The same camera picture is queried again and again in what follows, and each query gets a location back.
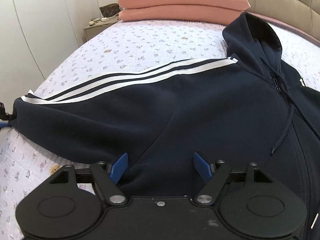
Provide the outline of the lower pink folded quilt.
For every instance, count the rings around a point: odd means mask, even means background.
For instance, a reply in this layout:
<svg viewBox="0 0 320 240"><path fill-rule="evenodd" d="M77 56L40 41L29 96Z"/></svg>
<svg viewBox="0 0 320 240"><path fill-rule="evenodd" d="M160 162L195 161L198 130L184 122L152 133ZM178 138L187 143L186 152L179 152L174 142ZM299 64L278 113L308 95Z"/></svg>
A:
<svg viewBox="0 0 320 240"><path fill-rule="evenodd" d="M228 25L241 11L206 5L159 5L155 7L125 9L119 13L122 21L177 20L208 22Z"/></svg>

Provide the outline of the brown patterned bag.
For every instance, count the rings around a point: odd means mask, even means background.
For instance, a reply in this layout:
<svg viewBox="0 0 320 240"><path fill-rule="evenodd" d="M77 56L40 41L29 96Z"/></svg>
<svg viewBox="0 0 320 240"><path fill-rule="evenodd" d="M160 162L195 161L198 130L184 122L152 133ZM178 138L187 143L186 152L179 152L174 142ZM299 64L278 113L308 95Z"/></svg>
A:
<svg viewBox="0 0 320 240"><path fill-rule="evenodd" d="M121 11L118 3L111 3L99 8L103 17L112 17Z"/></svg>

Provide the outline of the navy striped zip hoodie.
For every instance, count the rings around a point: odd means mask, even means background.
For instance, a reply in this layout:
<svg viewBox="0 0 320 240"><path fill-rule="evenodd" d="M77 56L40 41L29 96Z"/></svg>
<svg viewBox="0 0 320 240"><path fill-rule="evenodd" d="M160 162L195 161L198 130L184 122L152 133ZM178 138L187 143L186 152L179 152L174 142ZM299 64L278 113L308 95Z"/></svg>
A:
<svg viewBox="0 0 320 240"><path fill-rule="evenodd" d="M249 13L225 59L15 100L10 125L88 168L18 204L25 239L319 239L319 92Z"/></svg>

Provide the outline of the floral quilted bed cover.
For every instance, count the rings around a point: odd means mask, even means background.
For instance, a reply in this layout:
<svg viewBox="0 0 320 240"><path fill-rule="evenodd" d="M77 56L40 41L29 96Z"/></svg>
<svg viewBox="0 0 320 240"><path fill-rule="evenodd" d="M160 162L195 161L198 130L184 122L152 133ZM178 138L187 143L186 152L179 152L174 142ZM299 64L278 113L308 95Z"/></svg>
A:
<svg viewBox="0 0 320 240"><path fill-rule="evenodd" d="M1 239L16 207L63 166L127 153L127 196L195 196L197 152L257 163L306 204L319 239L319 47L244 13L228 26L119 22L14 103L1 144Z"/></svg>

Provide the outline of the white wardrobe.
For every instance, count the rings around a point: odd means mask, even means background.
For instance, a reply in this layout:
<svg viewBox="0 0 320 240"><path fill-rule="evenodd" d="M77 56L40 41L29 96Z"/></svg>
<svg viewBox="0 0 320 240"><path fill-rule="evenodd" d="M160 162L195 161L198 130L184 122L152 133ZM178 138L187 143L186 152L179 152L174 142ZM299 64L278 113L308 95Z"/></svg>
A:
<svg viewBox="0 0 320 240"><path fill-rule="evenodd" d="M1 0L1 102L41 83L85 41L100 7L117 0Z"/></svg>

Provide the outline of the beige padded headboard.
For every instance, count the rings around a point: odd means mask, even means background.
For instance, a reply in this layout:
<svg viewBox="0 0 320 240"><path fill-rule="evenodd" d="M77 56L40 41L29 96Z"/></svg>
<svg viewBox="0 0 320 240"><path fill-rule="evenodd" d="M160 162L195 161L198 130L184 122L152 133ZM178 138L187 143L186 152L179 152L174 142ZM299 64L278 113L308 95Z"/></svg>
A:
<svg viewBox="0 0 320 240"><path fill-rule="evenodd" d="M319 0L248 0L249 12L285 23L319 40Z"/></svg>

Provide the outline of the beige bedside table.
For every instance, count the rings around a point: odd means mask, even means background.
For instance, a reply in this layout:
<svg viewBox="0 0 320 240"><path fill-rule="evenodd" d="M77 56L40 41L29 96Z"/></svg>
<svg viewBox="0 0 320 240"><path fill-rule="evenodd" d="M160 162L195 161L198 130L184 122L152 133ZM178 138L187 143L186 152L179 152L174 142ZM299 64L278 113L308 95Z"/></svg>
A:
<svg viewBox="0 0 320 240"><path fill-rule="evenodd" d="M100 34L105 29L109 28L110 26L116 24L119 21L119 18L111 18L107 21L97 22L93 25L89 25L84 28L84 35L86 41L89 41L90 39L94 38L98 34Z"/></svg>

